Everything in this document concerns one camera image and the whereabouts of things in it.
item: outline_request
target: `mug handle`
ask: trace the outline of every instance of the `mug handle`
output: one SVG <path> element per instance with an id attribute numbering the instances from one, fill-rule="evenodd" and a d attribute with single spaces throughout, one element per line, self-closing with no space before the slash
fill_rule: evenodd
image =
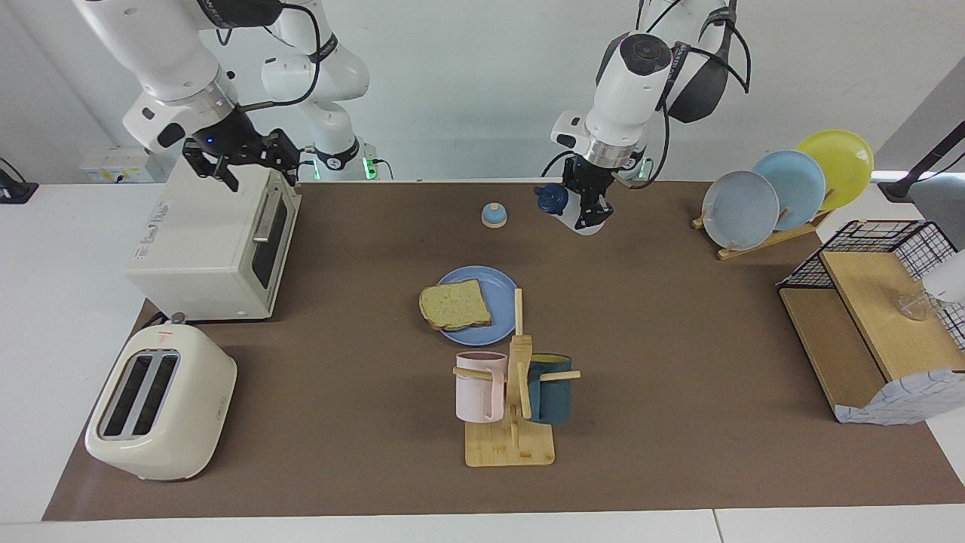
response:
<path id="1" fill-rule="evenodd" d="M 502 404 L 503 402 L 503 381 L 506 380 L 506 377 L 503 375 L 503 372 L 498 369 L 486 368 L 486 371 L 492 374 L 492 386 L 489 388 L 489 393 L 491 394 L 489 407 L 482 416 L 484 416 L 486 420 L 494 421 L 496 418 L 493 416 L 493 406 Z"/>

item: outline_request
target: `black wire rack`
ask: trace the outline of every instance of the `black wire rack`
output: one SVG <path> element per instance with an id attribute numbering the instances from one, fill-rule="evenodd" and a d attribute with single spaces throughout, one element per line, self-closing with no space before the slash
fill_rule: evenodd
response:
<path id="1" fill-rule="evenodd" d="M 952 256 L 955 247 L 934 222 L 853 220 L 779 283 L 778 288 L 835 288 L 831 274 L 821 262 L 821 253 L 824 251 L 893 252 L 913 278 L 921 279 Z M 932 300 L 932 304 L 959 349 L 965 351 L 965 303 Z"/>

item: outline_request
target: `bread slice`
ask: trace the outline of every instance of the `bread slice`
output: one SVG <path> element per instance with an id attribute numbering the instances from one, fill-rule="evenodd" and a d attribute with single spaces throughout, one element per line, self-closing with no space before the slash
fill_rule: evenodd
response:
<path id="1" fill-rule="evenodd" d="M 432 329 L 456 331 L 492 324 L 478 279 L 424 289 L 419 296 L 419 309 Z"/>

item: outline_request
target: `green indicator light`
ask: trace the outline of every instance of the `green indicator light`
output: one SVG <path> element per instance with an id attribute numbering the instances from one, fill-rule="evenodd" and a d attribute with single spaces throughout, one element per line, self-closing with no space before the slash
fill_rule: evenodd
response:
<path id="1" fill-rule="evenodd" d="M 363 157 L 362 163 L 365 165 L 365 176 L 366 179 L 372 180 L 378 177 L 378 170 L 375 169 L 375 165 L 368 158 Z"/>

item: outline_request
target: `dark teal mug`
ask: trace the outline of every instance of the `dark teal mug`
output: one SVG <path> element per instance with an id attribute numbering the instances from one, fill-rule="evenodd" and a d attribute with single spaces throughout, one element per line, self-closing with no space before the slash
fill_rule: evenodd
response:
<path id="1" fill-rule="evenodd" d="M 563 424 L 569 420 L 570 379 L 540 381 L 544 373 L 559 373 L 573 369 L 573 360 L 562 355 L 533 354 L 530 373 L 527 376 L 530 390 L 530 406 L 533 416 L 529 419 L 539 424 Z"/>

